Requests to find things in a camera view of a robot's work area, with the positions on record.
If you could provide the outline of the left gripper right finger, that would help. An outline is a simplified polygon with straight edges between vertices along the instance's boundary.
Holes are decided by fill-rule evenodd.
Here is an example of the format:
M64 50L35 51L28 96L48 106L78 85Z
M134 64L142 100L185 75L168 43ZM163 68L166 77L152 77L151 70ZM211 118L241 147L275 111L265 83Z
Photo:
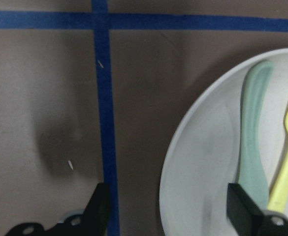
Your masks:
M288 236L288 218L261 210L240 184L228 184L226 214L239 236Z

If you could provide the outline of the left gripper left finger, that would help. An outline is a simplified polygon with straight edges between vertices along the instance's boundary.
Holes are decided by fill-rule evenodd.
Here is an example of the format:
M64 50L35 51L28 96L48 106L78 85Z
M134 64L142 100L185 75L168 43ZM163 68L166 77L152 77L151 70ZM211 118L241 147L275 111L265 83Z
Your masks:
M82 213L67 217L49 229L39 223L22 223L14 226L8 236L103 236L110 218L109 184L97 184Z

